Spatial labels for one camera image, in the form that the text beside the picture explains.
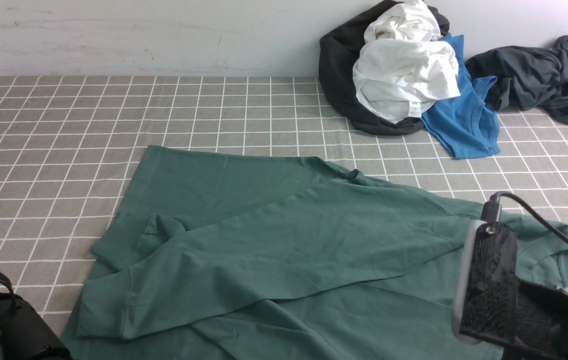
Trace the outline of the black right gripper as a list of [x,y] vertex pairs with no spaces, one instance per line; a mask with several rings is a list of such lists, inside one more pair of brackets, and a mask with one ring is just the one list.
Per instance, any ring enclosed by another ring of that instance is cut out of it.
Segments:
[[568,287],[519,283],[513,340],[503,360],[568,360]]

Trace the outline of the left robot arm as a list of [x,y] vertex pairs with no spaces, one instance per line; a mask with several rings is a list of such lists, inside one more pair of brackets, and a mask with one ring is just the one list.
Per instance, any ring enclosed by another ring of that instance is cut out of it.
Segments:
[[69,349],[0,272],[0,360],[71,360]]

